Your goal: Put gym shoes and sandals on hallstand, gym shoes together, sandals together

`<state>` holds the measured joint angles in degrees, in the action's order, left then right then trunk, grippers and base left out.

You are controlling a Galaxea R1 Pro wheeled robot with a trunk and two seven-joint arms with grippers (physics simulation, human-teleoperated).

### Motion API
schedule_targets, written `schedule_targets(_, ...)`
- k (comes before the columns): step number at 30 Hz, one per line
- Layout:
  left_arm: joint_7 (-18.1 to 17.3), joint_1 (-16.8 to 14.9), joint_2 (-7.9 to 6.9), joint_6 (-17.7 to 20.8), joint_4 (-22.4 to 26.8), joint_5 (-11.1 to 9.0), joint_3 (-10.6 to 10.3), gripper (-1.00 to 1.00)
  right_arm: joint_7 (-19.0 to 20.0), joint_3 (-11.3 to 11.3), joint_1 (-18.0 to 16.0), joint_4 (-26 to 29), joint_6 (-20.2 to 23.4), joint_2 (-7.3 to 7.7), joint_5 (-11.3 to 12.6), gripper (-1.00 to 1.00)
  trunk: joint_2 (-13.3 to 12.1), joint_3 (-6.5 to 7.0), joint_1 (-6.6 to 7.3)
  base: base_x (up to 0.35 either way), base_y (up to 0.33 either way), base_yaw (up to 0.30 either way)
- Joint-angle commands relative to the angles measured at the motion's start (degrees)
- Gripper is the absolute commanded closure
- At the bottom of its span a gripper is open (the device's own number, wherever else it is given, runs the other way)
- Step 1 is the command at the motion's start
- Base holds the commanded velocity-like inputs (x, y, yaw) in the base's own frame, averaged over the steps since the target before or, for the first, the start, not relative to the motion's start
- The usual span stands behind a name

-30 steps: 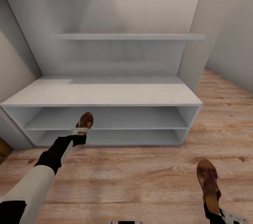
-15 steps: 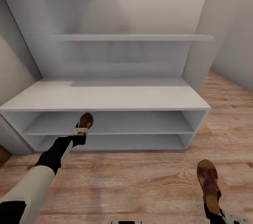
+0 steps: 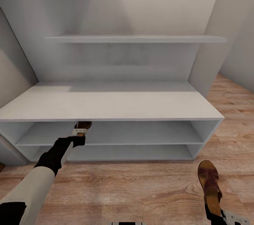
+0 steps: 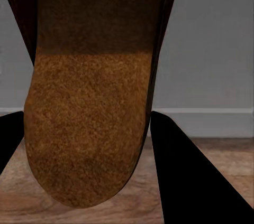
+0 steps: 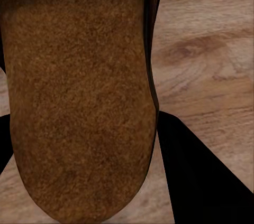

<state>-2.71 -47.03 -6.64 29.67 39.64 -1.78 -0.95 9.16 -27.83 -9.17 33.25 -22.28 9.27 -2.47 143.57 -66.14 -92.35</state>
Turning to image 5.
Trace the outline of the sandal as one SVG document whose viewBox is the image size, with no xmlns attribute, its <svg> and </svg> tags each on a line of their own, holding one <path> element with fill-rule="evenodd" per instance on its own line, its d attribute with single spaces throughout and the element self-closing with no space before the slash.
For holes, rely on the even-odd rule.
<svg viewBox="0 0 254 224">
<path fill-rule="evenodd" d="M 159 117 L 151 49 L 160 0 L 0 0 L 16 165 L 62 224 L 100 224 L 149 171 Z"/>
</svg>

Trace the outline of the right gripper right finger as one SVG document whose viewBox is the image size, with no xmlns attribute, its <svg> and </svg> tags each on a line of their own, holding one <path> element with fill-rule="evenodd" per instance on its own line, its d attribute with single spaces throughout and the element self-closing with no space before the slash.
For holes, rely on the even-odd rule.
<svg viewBox="0 0 254 224">
<path fill-rule="evenodd" d="M 254 224 L 254 194 L 179 118 L 157 131 L 175 224 Z"/>
</svg>

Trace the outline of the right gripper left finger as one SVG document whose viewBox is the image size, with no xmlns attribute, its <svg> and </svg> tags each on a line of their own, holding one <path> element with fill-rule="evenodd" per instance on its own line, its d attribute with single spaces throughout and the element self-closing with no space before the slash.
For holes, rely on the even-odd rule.
<svg viewBox="0 0 254 224">
<path fill-rule="evenodd" d="M 0 174 L 12 155 L 13 148 L 10 136 L 10 114 L 7 114 L 0 116 Z"/>
</svg>

